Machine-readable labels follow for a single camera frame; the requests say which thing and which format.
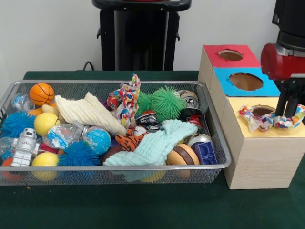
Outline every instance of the wooden box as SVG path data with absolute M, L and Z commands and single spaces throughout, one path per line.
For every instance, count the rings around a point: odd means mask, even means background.
M 280 92 L 261 68 L 214 68 L 210 95 L 222 122 L 228 97 L 277 97 Z
M 278 98 L 228 98 L 221 126 L 232 154 L 224 170 L 230 189 L 287 188 L 305 152 L 305 126 L 250 132 L 242 105 L 276 107 Z
M 210 89 L 214 67 L 239 68 L 260 67 L 256 56 L 247 45 L 204 45 L 198 81 Z

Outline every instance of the blue lid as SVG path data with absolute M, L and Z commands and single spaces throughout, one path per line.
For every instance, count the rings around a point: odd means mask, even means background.
M 275 83 L 262 73 L 261 68 L 214 68 L 214 70 L 225 95 L 229 97 L 279 97 L 280 95 Z M 254 91 L 240 89 L 230 80 L 230 76 L 237 73 L 256 76 L 263 82 L 263 86 Z

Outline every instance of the green tablecloth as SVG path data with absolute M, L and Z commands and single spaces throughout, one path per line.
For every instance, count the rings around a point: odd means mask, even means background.
M 146 80 L 194 80 L 198 72 L 138 74 Z M 67 78 L 126 80 L 130 74 L 25 75 L 25 79 Z M 16 229 L 302 229 L 304 187 L 304 160 L 289 189 L 229 190 L 223 173 L 212 184 L 0 187 L 0 225 Z

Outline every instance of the green spiky ball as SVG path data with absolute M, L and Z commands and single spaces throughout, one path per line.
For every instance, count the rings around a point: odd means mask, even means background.
M 185 101 L 174 95 L 175 89 L 165 86 L 150 96 L 150 108 L 158 115 L 158 121 L 177 119 L 185 108 Z
M 150 94 L 140 92 L 138 102 L 137 102 L 139 109 L 137 111 L 136 116 L 141 116 L 144 111 L 147 111 L 150 109 L 150 97 L 151 97 Z

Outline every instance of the cream knitted cloth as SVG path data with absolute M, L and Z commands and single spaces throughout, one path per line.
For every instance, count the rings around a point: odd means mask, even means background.
M 112 114 L 88 92 L 84 99 L 67 100 L 55 96 L 57 108 L 67 123 L 79 121 L 83 125 L 96 125 L 107 130 L 112 136 L 125 135 L 126 129 Z

